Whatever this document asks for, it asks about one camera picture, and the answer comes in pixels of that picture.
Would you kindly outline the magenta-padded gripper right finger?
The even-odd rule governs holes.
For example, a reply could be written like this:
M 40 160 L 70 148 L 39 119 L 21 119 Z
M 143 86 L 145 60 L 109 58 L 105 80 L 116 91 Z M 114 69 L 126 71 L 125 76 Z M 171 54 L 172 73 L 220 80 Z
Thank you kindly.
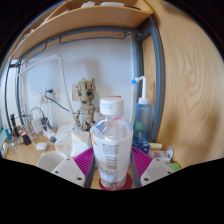
M 131 170 L 136 188 L 143 187 L 173 173 L 173 170 L 161 158 L 151 158 L 135 147 L 132 148 Z

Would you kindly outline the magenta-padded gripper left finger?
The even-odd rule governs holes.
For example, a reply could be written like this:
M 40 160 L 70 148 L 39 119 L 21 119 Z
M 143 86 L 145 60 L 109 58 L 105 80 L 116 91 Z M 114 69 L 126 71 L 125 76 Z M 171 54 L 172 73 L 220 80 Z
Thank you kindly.
M 90 188 L 95 172 L 95 157 L 89 148 L 75 158 L 63 159 L 52 171 L 53 174 L 84 188 Z

